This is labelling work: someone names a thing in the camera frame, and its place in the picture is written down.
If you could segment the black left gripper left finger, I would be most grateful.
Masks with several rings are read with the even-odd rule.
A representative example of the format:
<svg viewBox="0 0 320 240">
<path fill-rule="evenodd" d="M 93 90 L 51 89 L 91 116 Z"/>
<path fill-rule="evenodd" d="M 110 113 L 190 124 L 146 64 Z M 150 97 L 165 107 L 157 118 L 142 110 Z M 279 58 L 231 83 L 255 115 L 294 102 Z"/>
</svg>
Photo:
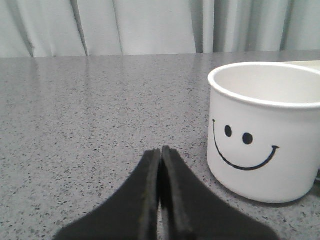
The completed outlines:
<svg viewBox="0 0 320 240">
<path fill-rule="evenodd" d="M 101 206 L 62 228 L 56 240 L 155 240 L 159 149 L 144 152 L 124 184 Z"/>
</svg>

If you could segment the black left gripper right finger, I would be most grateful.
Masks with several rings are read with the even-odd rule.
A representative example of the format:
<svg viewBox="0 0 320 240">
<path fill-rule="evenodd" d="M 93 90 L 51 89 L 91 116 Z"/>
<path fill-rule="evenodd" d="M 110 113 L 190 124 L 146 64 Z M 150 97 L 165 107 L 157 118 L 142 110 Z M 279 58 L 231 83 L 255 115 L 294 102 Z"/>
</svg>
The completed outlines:
<svg viewBox="0 0 320 240">
<path fill-rule="evenodd" d="M 161 206 L 170 240 L 276 240 L 268 226 L 211 192 L 177 150 L 162 148 Z"/>
</svg>

